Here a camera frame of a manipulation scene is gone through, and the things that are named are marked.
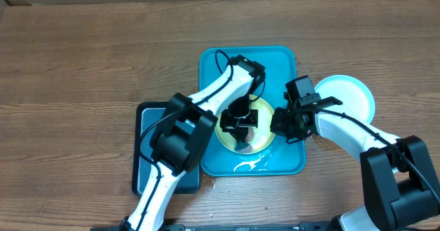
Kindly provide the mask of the orange green sponge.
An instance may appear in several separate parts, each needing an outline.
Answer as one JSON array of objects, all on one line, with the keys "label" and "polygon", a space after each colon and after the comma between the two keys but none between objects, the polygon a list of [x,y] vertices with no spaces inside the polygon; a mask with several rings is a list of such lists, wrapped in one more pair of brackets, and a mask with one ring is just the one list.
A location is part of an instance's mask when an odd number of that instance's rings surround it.
[{"label": "orange green sponge", "polygon": [[254,139],[254,132],[253,130],[250,130],[247,132],[247,135],[245,137],[243,137],[241,140],[239,140],[236,145],[234,150],[237,153],[252,153],[253,152],[253,146],[250,144],[250,142]]}]

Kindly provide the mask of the yellow plate with blue stain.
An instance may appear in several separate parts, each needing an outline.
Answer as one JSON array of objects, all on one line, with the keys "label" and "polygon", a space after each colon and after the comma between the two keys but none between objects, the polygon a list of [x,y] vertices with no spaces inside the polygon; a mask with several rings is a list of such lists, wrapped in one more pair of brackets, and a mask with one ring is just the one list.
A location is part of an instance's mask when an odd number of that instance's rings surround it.
[{"label": "yellow plate with blue stain", "polygon": [[258,111],[258,126],[256,128],[248,128],[247,130],[238,130],[233,132],[223,132],[220,127],[220,120],[216,124],[215,132],[220,142],[232,152],[237,153],[234,148],[239,140],[244,138],[248,131],[253,130],[254,139],[250,142],[253,146],[252,153],[258,153],[268,147],[275,137],[275,134],[270,131],[270,123],[272,115],[274,114],[273,108],[268,102],[259,98],[256,102],[250,103],[250,109],[256,109]]}]

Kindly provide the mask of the light blue plate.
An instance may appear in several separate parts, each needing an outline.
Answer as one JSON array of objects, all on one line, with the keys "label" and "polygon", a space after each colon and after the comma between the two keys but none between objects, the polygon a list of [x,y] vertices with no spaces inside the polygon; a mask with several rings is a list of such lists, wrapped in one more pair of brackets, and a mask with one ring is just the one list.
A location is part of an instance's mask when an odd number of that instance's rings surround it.
[{"label": "light blue plate", "polygon": [[347,75],[333,75],[321,80],[315,91],[321,98],[333,96],[360,120],[370,124],[375,115],[375,100],[370,89],[360,80]]}]

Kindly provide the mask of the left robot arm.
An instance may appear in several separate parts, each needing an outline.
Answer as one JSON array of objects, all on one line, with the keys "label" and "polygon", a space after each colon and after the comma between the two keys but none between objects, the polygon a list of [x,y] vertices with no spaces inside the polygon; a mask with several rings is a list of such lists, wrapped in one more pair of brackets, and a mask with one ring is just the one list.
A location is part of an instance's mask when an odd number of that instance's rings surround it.
[{"label": "left robot arm", "polygon": [[138,141],[149,139],[151,170],[139,204],[119,230],[159,230],[180,179],[203,157],[217,124],[239,148],[247,148],[258,126],[252,94],[265,82],[265,68],[242,55],[227,59],[220,77],[186,97],[176,93],[161,118],[148,126]]}]

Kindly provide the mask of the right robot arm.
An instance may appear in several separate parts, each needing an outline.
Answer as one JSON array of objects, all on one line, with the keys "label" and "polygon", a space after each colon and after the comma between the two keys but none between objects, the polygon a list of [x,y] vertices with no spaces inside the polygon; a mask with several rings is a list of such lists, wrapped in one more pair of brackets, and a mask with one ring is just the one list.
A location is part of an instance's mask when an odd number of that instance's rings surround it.
[{"label": "right robot arm", "polygon": [[400,138],[349,116],[334,97],[277,107],[270,130],[288,144],[319,135],[360,163],[364,204],[335,217],[329,230],[412,230],[439,215],[439,180],[419,137]]}]

